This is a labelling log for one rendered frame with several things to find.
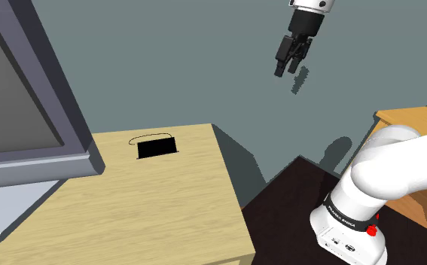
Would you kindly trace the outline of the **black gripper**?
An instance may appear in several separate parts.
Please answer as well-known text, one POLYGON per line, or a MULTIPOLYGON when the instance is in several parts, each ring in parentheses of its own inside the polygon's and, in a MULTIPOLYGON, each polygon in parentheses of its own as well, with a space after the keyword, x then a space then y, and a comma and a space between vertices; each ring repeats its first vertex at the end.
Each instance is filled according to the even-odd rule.
POLYGON ((316 37, 324 18, 323 14, 298 9, 294 11, 288 30, 292 37, 306 36, 306 38, 299 37, 294 44, 294 39, 291 36, 285 35, 283 37, 275 56, 277 64, 274 75, 276 77, 282 77, 290 58, 288 72, 294 74, 297 71, 297 67, 306 58, 312 44, 313 39, 310 37, 316 37))

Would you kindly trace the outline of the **light wooden desk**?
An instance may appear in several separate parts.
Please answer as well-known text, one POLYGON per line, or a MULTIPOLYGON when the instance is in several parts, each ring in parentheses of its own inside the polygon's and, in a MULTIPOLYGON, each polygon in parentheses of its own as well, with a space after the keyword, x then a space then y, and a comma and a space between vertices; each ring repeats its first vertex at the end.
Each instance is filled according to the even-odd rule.
POLYGON ((0 265, 252 265, 255 248, 211 124, 104 132, 99 176, 66 181, 0 242, 0 265), (128 141, 170 133, 178 152, 128 141))

